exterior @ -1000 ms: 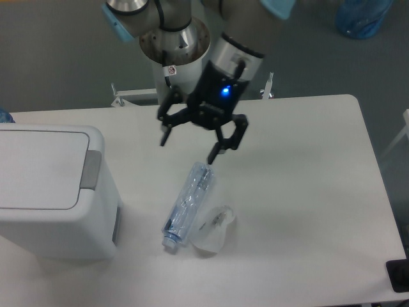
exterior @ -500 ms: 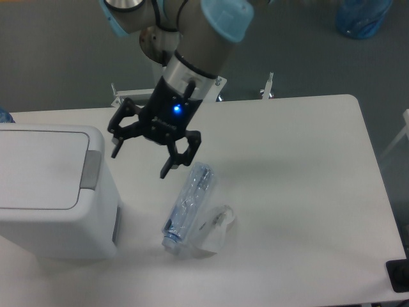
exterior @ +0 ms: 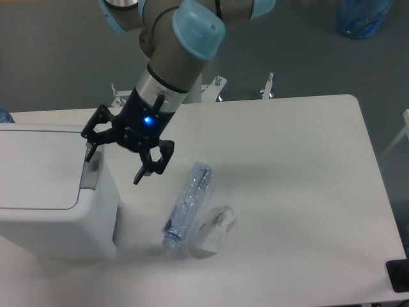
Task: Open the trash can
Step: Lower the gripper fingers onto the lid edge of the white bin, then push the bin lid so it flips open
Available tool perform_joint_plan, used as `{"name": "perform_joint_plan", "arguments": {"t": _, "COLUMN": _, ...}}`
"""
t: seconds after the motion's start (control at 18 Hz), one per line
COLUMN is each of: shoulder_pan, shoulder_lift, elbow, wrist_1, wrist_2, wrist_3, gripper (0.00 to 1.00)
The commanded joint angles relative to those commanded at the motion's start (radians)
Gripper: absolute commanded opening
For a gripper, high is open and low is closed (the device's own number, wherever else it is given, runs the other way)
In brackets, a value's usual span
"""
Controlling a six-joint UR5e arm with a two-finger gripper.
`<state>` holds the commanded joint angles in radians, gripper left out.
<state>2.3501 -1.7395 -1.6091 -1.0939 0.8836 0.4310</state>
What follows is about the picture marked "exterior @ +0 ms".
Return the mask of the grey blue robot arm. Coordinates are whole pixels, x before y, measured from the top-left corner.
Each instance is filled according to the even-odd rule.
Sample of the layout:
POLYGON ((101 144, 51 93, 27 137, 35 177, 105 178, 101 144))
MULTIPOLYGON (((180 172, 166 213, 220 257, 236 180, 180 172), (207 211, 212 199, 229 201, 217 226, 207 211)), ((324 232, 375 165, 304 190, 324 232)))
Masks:
POLYGON ((174 142, 161 139, 206 64, 215 57, 228 24, 254 20, 273 1, 100 1, 115 33, 140 29, 149 61, 119 114, 99 106, 82 130, 89 162, 99 146, 116 143, 140 156, 135 182, 164 172, 174 142))

